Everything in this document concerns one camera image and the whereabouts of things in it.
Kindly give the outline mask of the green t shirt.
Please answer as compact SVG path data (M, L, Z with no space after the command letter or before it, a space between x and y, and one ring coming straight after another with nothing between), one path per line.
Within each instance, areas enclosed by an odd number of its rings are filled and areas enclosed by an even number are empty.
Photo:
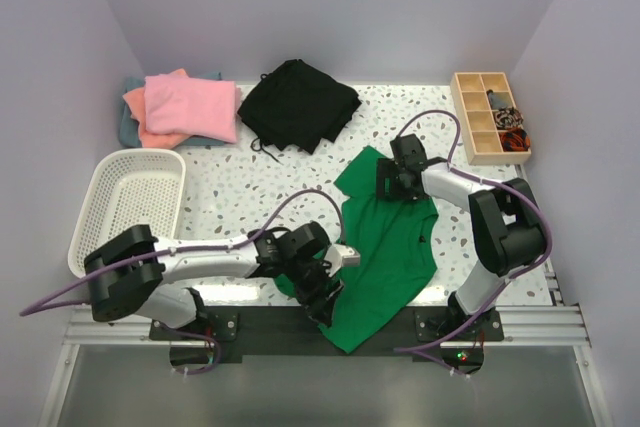
M381 330L429 284L437 271L431 235L438 220L434 202L376 197L377 161L365 147L334 181L342 204L346 243L361 256L339 272L344 284L333 323L321 326L335 347L350 354Z

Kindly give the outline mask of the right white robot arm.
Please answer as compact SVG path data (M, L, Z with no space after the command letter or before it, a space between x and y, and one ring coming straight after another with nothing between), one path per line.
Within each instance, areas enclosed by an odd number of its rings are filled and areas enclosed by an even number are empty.
M396 137L390 147L392 157L376 165L379 199L438 198L470 215L477 262L462 286L449 295L439 325L441 335L469 339L512 273L533 266L548 253L548 225L522 178L500 182L459 170L442 157L428 157L415 135Z

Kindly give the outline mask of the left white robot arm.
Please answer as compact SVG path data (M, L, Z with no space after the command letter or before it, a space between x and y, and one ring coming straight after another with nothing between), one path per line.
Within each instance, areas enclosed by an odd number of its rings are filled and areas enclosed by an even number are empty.
M329 326L343 289L338 272L358 261L356 250L331 242L316 222L207 242L155 237L135 225L89 254L84 268L94 321L140 315L196 339L207 315L195 280L283 276L306 315Z

